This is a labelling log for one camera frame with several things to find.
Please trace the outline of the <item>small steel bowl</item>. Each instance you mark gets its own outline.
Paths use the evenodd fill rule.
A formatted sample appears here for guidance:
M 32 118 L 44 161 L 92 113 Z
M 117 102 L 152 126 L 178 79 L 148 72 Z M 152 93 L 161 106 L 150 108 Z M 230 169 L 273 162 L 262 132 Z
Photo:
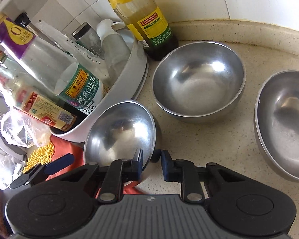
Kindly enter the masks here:
M 131 159 L 143 150 L 141 182 L 160 158 L 162 133 L 157 119 L 137 101 L 123 101 L 108 108 L 96 120 L 84 146 L 84 162 L 108 166 L 118 159 Z

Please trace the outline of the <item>yellow chenille mat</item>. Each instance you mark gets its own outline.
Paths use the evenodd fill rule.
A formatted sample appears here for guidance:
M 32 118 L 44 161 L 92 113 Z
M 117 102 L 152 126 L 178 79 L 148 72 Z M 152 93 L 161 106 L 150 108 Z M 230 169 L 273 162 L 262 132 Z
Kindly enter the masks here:
M 35 149 L 26 161 L 26 165 L 23 168 L 23 174 L 38 164 L 44 165 L 52 162 L 54 152 L 55 146 L 51 142 Z

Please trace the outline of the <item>red cloth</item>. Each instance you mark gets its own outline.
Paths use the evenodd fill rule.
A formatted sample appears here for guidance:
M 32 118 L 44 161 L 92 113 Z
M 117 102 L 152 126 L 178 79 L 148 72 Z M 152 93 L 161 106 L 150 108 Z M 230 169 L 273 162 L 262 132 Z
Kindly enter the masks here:
M 53 175 L 50 175 L 47 178 L 47 181 L 84 165 L 84 159 L 83 159 L 84 153 L 83 153 L 83 148 L 81 146 L 69 142 L 67 140 L 58 138 L 54 135 L 50 136 L 50 142 L 54 145 L 54 154 L 52 156 L 52 161 L 55 161 L 58 158 L 68 153 L 71 153 L 74 156 L 74 162 L 71 165 L 67 166 L 66 168 L 62 169 L 61 171 Z

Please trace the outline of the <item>clear plastic bag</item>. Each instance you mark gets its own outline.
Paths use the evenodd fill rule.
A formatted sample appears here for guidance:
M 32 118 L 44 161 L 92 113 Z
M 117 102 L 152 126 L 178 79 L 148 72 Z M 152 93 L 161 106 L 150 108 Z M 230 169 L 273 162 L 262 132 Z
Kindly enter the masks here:
M 30 148 L 50 142 L 49 127 L 17 109 L 10 109 L 0 123 L 1 134 L 10 145 Z

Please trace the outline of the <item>yellow cap vinegar bottle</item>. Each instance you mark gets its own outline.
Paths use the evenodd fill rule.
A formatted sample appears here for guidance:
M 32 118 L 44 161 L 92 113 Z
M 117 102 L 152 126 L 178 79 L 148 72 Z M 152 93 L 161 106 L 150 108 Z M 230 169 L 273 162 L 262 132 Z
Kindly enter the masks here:
M 50 100 L 39 83 L 17 63 L 0 64 L 0 92 L 9 106 L 61 131 L 71 130 L 78 120 L 74 113 Z

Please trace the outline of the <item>purple cap soy bottle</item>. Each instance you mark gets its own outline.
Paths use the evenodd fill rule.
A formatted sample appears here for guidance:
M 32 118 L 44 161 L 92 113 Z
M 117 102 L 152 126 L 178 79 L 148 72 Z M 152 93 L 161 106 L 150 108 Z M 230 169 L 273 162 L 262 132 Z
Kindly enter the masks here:
M 75 58 L 0 13 L 0 45 L 55 96 L 90 115 L 104 97 L 103 84 Z

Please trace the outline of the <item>middle steel bowl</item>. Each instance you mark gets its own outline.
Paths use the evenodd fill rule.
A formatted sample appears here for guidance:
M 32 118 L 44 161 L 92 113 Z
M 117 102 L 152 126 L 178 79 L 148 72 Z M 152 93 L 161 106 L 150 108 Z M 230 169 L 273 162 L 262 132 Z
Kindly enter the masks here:
M 237 106 L 246 84 L 246 69 L 231 48 L 218 42 L 182 45 L 165 56 L 154 71 L 157 105 L 189 123 L 218 121 Z

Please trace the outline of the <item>right steel bowl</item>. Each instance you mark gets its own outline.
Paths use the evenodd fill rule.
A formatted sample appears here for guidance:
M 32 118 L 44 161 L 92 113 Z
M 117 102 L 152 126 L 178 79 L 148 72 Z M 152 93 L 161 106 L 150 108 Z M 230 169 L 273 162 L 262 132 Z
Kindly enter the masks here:
M 263 83 L 253 124 L 267 164 L 284 179 L 299 182 L 299 71 L 281 71 Z

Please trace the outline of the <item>glass spice shaker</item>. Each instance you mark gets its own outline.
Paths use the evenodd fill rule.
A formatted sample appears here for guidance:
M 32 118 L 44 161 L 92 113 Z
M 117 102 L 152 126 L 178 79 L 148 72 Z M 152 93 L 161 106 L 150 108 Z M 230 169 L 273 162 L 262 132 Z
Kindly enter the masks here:
M 75 29 L 72 32 L 72 36 L 78 44 L 89 50 L 95 56 L 105 59 L 105 53 L 101 47 L 101 40 L 96 31 L 87 22 L 84 22 Z

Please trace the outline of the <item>yellow label oil bottle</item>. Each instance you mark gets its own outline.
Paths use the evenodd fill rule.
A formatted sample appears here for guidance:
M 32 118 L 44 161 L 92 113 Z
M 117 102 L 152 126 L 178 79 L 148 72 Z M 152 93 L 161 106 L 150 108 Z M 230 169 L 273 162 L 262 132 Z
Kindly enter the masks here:
M 151 59 L 160 61 L 178 47 L 178 40 L 155 0 L 108 1 Z

